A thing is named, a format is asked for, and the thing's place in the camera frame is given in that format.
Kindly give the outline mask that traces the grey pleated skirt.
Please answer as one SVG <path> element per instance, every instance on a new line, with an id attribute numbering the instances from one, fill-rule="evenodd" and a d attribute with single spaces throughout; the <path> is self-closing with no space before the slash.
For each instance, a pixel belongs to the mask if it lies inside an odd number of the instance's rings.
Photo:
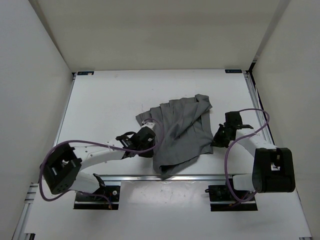
<path id="1" fill-rule="evenodd" d="M 196 163 L 200 155 L 213 153 L 211 108 L 209 96 L 196 94 L 172 99 L 136 115 L 139 125 L 149 118 L 157 121 L 156 138 L 162 139 L 153 150 L 152 166 L 157 174 L 175 175 Z"/>

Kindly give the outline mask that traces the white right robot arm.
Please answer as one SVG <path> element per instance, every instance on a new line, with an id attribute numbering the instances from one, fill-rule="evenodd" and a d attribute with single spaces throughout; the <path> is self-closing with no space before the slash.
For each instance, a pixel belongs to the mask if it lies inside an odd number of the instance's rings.
<path id="1" fill-rule="evenodd" d="M 254 193 L 291 193 L 296 188 L 292 151 L 277 147 L 258 135 L 258 130 L 243 124 L 240 111 L 225 113 L 211 142 L 212 147 L 226 148 L 224 174 L 228 177 L 228 157 L 231 148 L 241 145 L 253 157 L 252 173 L 234 175 L 226 180 L 224 193 L 230 200 L 238 199 L 243 191 Z"/>

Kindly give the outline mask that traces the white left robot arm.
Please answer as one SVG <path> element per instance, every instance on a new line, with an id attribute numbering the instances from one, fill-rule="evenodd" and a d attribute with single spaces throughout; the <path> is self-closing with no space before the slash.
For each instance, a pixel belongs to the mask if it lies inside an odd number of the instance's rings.
<path id="1" fill-rule="evenodd" d="M 105 194 L 101 177 L 96 173 L 85 173 L 84 170 L 135 156 L 153 157 L 155 126 L 154 122 L 143 122 L 138 132 L 127 132 L 106 143 L 84 140 L 62 142 L 43 161 L 41 176 L 53 195 L 77 191 L 87 193 L 93 200 L 100 200 Z"/>

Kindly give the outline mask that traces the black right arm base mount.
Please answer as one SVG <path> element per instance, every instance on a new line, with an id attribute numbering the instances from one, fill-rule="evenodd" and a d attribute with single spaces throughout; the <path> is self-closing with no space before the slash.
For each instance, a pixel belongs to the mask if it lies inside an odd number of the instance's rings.
<path id="1" fill-rule="evenodd" d="M 209 196 L 211 212 L 254 212 L 258 211 L 255 198 L 240 203 L 236 201 L 226 185 L 209 185 L 204 191 Z"/>

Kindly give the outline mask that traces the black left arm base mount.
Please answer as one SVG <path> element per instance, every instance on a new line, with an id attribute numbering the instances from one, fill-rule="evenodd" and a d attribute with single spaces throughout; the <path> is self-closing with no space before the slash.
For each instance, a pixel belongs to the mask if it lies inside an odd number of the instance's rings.
<path id="1" fill-rule="evenodd" d="M 104 197 L 92 196 L 83 193 L 76 193 L 73 204 L 74 210 L 104 210 L 104 211 L 117 211 L 119 209 L 121 183 L 120 182 L 104 182 L 105 189 L 95 195 L 106 196 L 111 205 Z"/>

